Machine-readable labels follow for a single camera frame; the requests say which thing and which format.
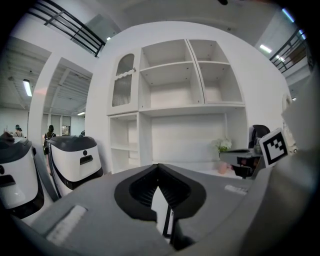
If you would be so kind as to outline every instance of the railing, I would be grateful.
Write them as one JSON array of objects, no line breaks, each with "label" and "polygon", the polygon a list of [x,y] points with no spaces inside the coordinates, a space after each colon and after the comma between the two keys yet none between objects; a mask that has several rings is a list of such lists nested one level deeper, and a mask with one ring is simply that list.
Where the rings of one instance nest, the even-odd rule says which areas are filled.
[{"label": "railing", "polygon": [[73,42],[93,53],[95,57],[106,44],[80,20],[50,0],[38,1],[27,13],[45,21],[45,26],[51,25],[62,31]]},{"label": "railing", "polygon": [[270,58],[270,61],[283,73],[307,56],[306,35],[297,29],[289,40]]}]

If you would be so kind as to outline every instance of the person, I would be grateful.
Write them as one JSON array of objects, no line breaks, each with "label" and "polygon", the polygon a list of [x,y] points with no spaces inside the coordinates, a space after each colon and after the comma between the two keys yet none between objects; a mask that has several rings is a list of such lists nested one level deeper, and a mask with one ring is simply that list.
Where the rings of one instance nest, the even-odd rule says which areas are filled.
[{"label": "person", "polygon": [[44,135],[44,153],[47,155],[49,153],[49,144],[48,140],[50,140],[53,137],[56,137],[56,134],[54,133],[54,126],[51,124],[49,125],[48,132]]},{"label": "person", "polygon": [[19,124],[17,124],[15,126],[15,133],[13,134],[13,137],[23,137],[23,134],[22,134],[22,129],[20,128]]}]

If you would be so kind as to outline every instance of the shelving unit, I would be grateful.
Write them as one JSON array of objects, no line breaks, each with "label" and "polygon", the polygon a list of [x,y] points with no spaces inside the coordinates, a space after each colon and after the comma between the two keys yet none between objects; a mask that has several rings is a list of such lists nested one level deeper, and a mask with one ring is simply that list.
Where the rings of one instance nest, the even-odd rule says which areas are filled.
[{"label": "shelving unit", "polygon": [[118,173],[138,167],[137,113],[111,116],[109,121],[113,171]]},{"label": "shelving unit", "polygon": [[165,163],[216,173],[212,141],[248,146],[246,105],[216,41],[173,40],[136,49],[137,107],[109,117],[112,173]]}]

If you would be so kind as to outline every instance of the fluorescent light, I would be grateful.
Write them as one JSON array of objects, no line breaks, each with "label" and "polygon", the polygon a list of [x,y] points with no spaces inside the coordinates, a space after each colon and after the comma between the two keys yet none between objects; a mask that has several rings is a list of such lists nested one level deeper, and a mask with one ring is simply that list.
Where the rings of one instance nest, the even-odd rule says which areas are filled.
[{"label": "fluorescent light", "polygon": [[268,47],[264,46],[263,44],[260,45],[260,48],[264,51],[266,51],[268,54],[272,52],[271,49],[269,49]]},{"label": "fluorescent light", "polygon": [[284,62],[285,61],[285,59],[284,58],[282,58],[282,57],[280,57],[279,55],[277,55],[277,56],[275,56],[278,60],[280,59],[280,61],[282,61],[282,62]]},{"label": "fluorescent light", "polygon": [[26,95],[32,97],[31,89],[30,89],[30,81],[27,79],[23,79],[23,85],[26,92]]},{"label": "fluorescent light", "polygon": [[306,40],[306,35],[302,31],[302,29],[299,30],[300,35],[302,36],[303,40]]},{"label": "fluorescent light", "polygon": [[285,8],[282,9],[282,12],[289,18],[291,22],[295,22],[294,18],[289,14],[289,12]]}]

